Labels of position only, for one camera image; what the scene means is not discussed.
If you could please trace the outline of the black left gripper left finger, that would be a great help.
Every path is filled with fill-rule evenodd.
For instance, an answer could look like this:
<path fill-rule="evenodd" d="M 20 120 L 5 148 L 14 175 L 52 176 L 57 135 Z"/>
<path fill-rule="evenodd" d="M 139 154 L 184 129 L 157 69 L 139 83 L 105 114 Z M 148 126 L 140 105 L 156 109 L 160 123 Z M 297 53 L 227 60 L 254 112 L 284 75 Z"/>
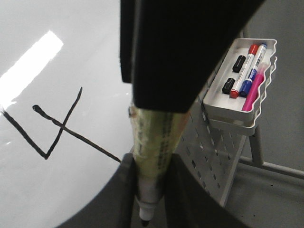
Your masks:
<path fill-rule="evenodd" d="M 60 228 L 129 228 L 136 189 L 136 168 L 131 153 L 124 155 L 104 188 Z"/>

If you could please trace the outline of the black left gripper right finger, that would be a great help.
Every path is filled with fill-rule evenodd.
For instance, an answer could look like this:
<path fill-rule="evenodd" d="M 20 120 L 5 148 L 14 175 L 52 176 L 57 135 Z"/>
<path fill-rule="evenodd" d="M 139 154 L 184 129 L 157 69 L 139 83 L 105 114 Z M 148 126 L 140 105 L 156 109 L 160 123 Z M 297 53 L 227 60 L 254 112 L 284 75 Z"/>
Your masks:
<path fill-rule="evenodd" d="M 164 189 L 169 228 L 247 228 L 220 206 L 197 182 L 181 157 L 174 154 Z"/>

